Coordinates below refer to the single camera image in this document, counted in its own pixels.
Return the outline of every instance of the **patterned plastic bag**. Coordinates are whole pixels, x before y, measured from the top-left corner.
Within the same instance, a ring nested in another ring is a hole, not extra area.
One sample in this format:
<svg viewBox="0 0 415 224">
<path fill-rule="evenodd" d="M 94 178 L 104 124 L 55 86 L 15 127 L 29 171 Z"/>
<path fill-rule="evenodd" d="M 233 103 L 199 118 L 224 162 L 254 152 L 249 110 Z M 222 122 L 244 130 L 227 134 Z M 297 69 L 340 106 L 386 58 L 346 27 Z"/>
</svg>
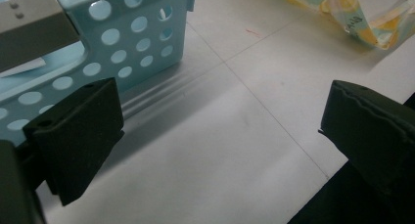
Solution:
<svg viewBox="0 0 415 224">
<path fill-rule="evenodd" d="M 334 17 L 347 33 L 382 49 L 389 49 L 415 33 L 415 0 L 405 0 L 370 22 L 358 0 L 287 1 Z"/>
</svg>

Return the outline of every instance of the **red mark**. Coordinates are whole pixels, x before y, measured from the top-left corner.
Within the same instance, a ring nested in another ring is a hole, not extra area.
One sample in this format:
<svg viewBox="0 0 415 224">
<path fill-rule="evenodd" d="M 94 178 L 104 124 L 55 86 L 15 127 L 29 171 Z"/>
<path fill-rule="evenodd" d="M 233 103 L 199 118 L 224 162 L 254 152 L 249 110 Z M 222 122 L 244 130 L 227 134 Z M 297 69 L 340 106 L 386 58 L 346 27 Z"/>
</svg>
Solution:
<svg viewBox="0 0 415 224">
<path fill-rule="evenodd" d="M 245 31 L 247 31 L 247 32 L 249 32 L 249 33 L 252 33 L 252 34 L 253 34 L 253 35 L 255 35 L 257 38 L 259 38 L 259 37 L 260 37 L 260 34 L 259 34 L 259 33 L 256 33 L 256 32 L 254 32 L 254 31 L 252 31 L 252 30 L 245 29 Z"/>
</svg>

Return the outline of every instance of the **perforated plastic basket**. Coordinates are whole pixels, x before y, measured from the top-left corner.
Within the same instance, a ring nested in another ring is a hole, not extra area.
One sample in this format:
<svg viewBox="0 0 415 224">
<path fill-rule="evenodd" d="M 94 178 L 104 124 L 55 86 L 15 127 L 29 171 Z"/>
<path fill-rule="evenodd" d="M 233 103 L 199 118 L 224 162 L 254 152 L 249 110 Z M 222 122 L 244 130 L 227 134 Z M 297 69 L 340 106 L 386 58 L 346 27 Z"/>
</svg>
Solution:
<svg viewBox="0 0 415 224">
<path fill-rule="evenodd" d="M 194 4 L 194 0 L 58 1 L 80 42 L 43 57 L 46 67 L 0 78 L 0 138 L 16 145 L 24 140 L 25 124 L 80 86 L 115 77 L 122 92 L 180 61 L 186 14 Z"/>
</svg>

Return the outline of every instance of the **white floor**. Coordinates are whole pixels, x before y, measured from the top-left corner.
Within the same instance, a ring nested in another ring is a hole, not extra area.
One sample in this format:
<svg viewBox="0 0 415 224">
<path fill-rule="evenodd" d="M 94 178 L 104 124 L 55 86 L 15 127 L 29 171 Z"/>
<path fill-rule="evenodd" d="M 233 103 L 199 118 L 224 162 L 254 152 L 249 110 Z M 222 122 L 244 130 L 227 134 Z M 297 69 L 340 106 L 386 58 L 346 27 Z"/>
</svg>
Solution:
<svg viewBox="0 0 415 224">
<path fill-rule="evenodd" d="M 196 0 L 186 32 L 182 62 L 123 96 L 85 195 L 38 190 L 49 223 L 287 223 L 346 162 L 317 133 L 331 82 L 415 92 L 415 37 L 371 49 L 283 0 Z"/>
</svg>

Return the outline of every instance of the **plastic bag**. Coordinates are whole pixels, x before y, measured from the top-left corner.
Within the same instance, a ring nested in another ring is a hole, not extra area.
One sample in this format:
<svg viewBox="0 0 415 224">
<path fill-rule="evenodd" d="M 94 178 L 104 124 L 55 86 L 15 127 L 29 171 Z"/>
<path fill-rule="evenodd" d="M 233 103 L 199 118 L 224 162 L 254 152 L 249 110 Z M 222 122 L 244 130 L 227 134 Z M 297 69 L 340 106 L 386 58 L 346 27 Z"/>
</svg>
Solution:
<svg viewBox="0 0 415 224">
<path fill-rule="evenodd" d="M 381 49 L 389 49 L 415 33 L 415 0 L 405 0 L 370 22 L 358 0 L 287 1 L 332 16 L 347 33 Z"/>
</svg>

